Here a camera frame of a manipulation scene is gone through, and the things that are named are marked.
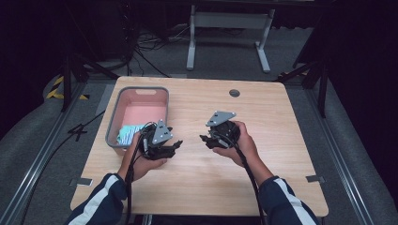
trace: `yellow tape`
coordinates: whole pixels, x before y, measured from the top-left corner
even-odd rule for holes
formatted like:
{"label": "yellow tape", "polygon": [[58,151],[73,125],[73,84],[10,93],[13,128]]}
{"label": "yellow tape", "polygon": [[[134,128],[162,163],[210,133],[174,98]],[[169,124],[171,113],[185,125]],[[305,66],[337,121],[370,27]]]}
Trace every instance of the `yellow tape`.
{"label": "yellow tape", "polygon": [[[61,84],[61,82],[64,81],[64,76],[59,75],[58,79],[56,79],[53,87],[51,88],[49,94],[47,94],[47,98],[60,98],[60,99],[64,99],[64,95],[63,94],[57,94],[56,90],[58,89],[59,85]],[[89,100],[90,99],[90,95],[81,95],[79,97],[79,99],[81,100]]]}

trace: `table leg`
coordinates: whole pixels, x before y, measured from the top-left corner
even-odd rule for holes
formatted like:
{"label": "table leg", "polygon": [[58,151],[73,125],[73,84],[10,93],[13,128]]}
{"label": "table leg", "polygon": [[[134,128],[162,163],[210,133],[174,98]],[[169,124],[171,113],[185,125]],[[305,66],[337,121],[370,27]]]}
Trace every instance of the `table leg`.
{"label": "table leg", "polygon": [[195,62],[195,6],[191,6],[191,40],[188,49],[187,70],[193,70]]}
{"label": "table leg", "polygon": [[261,62],[261,67],[263,68],[263,71],[265,73],[270,73],[270,68],[269,68],[267,57],[266,57],[266,53],[264,52],[264,46],[266,45],[266,40],[267,40],[267,36],[269,33],[269,28],[271,27],[271,24],[272,24],[274,13],[275,13],[275,9],[272,9],[269,11],[268,18],[266,20],[266,23],[264,24],[263,33],[262,33],[263,36],[261,38],[261,41],[255,42],[258,57],[260,58],[260,62]]}

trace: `aluminum rail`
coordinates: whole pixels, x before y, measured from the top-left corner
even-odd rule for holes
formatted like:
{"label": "aluminum rail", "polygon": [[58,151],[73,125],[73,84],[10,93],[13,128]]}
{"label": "aluminum rail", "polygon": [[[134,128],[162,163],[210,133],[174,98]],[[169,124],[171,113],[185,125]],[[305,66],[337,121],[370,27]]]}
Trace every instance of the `aluminum rail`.
{"label": "aluminum rail", "polygon": [[54,150],[54,145],[57,138],[59,137],[60,130],[66,123],[74,104],[79,99],[79,96],[82,94],[84,88],[85,83],[77,83],[77,86],[75,87],[72,96],[72,102],[64,112],[59,114],[58,118],[56,119],[54,126],[50,131],[50,134],[48,135],[46,141],[39,150],[34,162],[27,171],[25,177],[23,178],[23,181],[21,182],[18,190],[14,194],[14,197],[9,203],[6,211],[3,213],[3,216],[0,219],[0,225],[15,223],[15,218],[18,216],[22,207],[25,205],[26,200],[29,198],[29,195],[33,191],[35,183],[38,182],[38,176],[45,169],[45,163]]}
{"label": "aluminum rail", "polygon": [[360,195],[360,191],[358,190],[357,184],[351,172],[348,170],[348,167],[344,161],[340,148],[337,145],[337,142],[333,138],[329,125],[326,119],[322,118],[322,116],[319,113],[319,110],[317,108],[317,100],[313,90],[305,90],[305,93],[307,98],[310,100],[311,106],[314,110],[314,113],[316,114],[317,120],[321,125],[321,128],[324,131],[325,136],[328,140],[329,152],[331,158],[333,159],[337,172],[339,173],[340,178],[342,179],[345,191],[347,192],[348,198],[351,201],[352,206],[354,207],[355,213],[357,214],[360,224],[373,225],[374,222],[372,220],[372,217],[370,216],[369,211]]}

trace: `gray carpet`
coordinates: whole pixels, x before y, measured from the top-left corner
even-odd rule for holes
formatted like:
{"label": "gray carpet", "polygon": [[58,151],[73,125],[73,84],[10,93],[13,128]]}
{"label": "gray carpet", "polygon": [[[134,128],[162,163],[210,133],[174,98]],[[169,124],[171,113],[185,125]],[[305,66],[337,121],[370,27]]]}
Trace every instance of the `gray carpet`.
{"label": "gray carpet", "polygon": [[[231,35],[218,30],[204,30],[197,37],[195,68],[185,69],[188,41],[183,37],[179,42],[170,43],[156,51],[143,52],[144,56],[161,71],[175,77],[221,80],[272,81],[292,65],[302,45],[311,34],[311,29],[271,30],[266,44],[266,55],[271,67],[269,74],[262,72],[253,42],[259,33],[244,31]],[[160,76],[139,55],[130,63],[134,76]],[[126,76],[125,67],[115,73]],[[299,82],[293,79],[289,83]],[[83,94],[89,100],[78,100],[71,115],[62,127],[55,146],[68,137],[68,131],[79,124],[90,121],[104,108],[114,81],[103,75],[91,76]],[[43,95],[53,85],[49,83]],[[344,184],[331,160],[329,146],[321,127],[314,120],[315,112],[304,90],[296,85],[287,85],[301,132],[307,144],[317,175],[327,180],[321,187],[324,191],[329,214],[326,224],[360,224]],[[40,147],[60,114],[62,100],[46,99],[44,104],[29,113],[0,142],[0,211],[4,212],[23,176],[35,159]],[[329,85],[327,96],[327,123],[339,144],[344,159],[352,172],[360,193],[367,204],[375,224],[398,224],[397,212],[390,194],[372,166],[358,135],[347,118],[343,107]],[[69,204],[75,187],[69,182],[80,176],[91,144],[97,134],[101,117],[84,130],[78,142],[76,136],[68,140],[54,155],[44,171],[34,193],[24,224],[62,224],[70,213]],[[22,216],[19,214],[15,224]]]}

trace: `metal bracket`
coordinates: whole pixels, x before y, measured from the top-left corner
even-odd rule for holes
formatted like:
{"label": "metal bracket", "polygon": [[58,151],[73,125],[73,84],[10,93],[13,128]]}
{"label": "metal bracket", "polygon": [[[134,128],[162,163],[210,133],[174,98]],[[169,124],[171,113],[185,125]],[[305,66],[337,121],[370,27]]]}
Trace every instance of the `metal bracket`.
{"label": "metal bracket", "polygon": [[93,179],[89,178],[77,178],[71,179],[69,182],[70,186],[91,186],[93,184]]}
{"label": "metal bracket", "polygon": [[318,181],[319,184],[323,184],[326,182],[326,180],[323,176],[311,175],[311,176],[306,176],[305,178],[307,178],[308,183]]}
{"label": "metal bracket", "polygon": [[152,139],[153,144],[162,143],[173,138],[169,128],[160,120],[156,126],[155,134]]}
{"label": "metal bracket", "polygon": [[207,121],[207,127],[215,127],[223,122],[235,117],[237,114],[234,112],[214,112],[213,116]]}

